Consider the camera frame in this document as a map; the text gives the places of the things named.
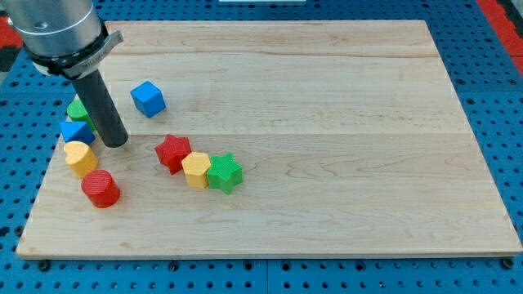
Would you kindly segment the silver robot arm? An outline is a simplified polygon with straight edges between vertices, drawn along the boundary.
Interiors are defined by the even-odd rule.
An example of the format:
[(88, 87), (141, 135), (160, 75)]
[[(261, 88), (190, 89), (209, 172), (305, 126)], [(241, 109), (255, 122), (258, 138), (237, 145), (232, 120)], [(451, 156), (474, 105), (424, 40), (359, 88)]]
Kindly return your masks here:
[(119, 31), (107, 31), (92, 0), (2, 0), (1, 4), (43, 74), (84, 78), (123, 42)]

